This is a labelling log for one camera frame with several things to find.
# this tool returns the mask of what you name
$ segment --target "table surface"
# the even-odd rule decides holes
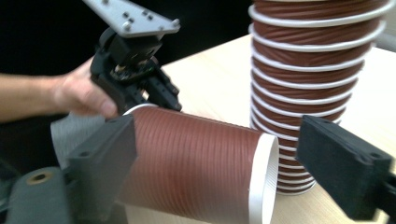
[[[191,55],[163,66],[163,71],[180,88],[183,112],[248,127],[250,91],[249,35]],[[396,53],[373,48],[349,101],[341,126],[358,137],[396,157]],[[200,224],[145,208],[129,207],[132,224]],[[386,223],[378,213],[373,222]],[[333,202],[327,192],[315,185],[298,196],[276,195],[274,224],[354,223]]]

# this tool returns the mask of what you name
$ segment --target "stack of paper cups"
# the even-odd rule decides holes
[[[395,0],[254,1],[252,128],[279,140],[277,192],[301,194],[315,179],[295,160],[301,117],[340,122],[365,53]]]

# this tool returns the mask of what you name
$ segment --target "human arm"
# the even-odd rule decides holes
[[[0,122],[69,112],[116,117],[114,102],[90,80],[91,62],[56,77],[0,74]]]

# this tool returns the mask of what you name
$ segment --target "bolt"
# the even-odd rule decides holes
[[[178,27],[180,25],[180,20],[179,19],[175,19],[174,21],[172,21],[172,25],[174,27]]]
[[[131,30],[131,27],[132,27],[132,24],[131,24],[129,21],[126,21],[126,22],[122,25],[122,28],[123,28],[125,31],[130,31],[130,30]]]

